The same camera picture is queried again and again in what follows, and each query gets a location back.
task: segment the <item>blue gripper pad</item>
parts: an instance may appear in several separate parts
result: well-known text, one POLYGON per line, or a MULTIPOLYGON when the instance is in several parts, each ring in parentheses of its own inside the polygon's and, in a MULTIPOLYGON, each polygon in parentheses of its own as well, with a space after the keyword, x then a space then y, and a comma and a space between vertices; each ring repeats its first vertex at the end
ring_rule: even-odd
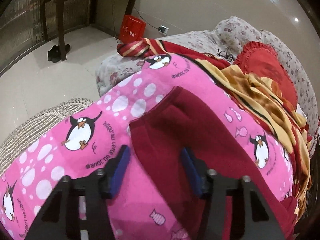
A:
POLYGON ((130 148, 127 145, 122 145, 118 155, 107 162, 104 167, 105 181, 102 182, 100 189, 105 198, 113 199, 118 194, 129 161, 130 148))
POLYGON ((180 159, 193 193, 201 199, 204 198, 209 193, 207 165, 203 160, 197 159, 190 148, 182 149, 180 159))

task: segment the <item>pink blanket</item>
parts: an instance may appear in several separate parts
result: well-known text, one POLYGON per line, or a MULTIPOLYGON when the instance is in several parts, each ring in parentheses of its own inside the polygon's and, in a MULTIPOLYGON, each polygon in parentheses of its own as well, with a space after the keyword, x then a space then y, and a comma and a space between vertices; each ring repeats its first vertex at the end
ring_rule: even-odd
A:
MULTIPOLYGON (((56 125, 13 162, 0 180, 0 221, 10 235, 14 239, 25 237, 62 176, 87 176, 127 144, 132 158, 119 195, 108 202, 115 235, 132 240, 188 239, 137 161, 129 130, 131 120, 153 108, 174 86, 194 93, 215 112, 257 163, 278 200, 291 195, 291 163, 280 143, 195 64, 171 54, 148 59, 142 71, 120 82, 89 108, 56 125)), ((85 219, 84 203, 80 211, 85 219)))

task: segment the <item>electrical cable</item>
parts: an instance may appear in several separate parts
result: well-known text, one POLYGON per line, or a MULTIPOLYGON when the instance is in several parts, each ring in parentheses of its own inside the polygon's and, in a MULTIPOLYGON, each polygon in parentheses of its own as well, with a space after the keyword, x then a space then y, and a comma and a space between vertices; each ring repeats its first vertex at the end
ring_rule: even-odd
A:
POLYGON ((111 11, 112 11, 113 30, 116 32, 115 20, 114 20, 114 17, 113 17, 113 0, 111 0, 111 11))
POLYGON ((139 11, 138 11, 135 7, 133 7, 133 8, 137 11, 137 13, 139 14, 139 16, 140 16, 140 18, 141 18, 142 20, 144 20, 144 21, 145 21, 148 25, 150 25, 151 27, 159 30, 157 27, 154 27, 153 25, 151 25, 150 23, 148 23, 145 19, 143 19, 143 17, 140 15, 139 11))

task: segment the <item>eyeglasses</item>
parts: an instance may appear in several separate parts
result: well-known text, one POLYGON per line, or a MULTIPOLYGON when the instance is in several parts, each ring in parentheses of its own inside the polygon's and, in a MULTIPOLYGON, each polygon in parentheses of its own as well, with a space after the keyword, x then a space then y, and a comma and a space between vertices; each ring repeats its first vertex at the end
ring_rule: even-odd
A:
POLYGON ((220 56, 220 57, 223 57, 224 59, 226 59, 226 60, 228 60, 228 61, 233 61, 233 55, 232 54, 228 54, 227 52, 225 52, 225 51, 220 51, 219 49, 218 49, 218 56, 220 56))

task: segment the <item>power outlet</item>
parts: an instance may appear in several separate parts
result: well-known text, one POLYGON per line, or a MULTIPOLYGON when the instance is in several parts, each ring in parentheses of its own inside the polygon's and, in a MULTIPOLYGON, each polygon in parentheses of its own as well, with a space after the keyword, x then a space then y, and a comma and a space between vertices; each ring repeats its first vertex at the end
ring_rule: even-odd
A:
POLYGON ((167 34, 169 28, 161 25, 159 28, 158 28, 158 31, 161 32, 161 33, 164 33, 164 34, 167 34))

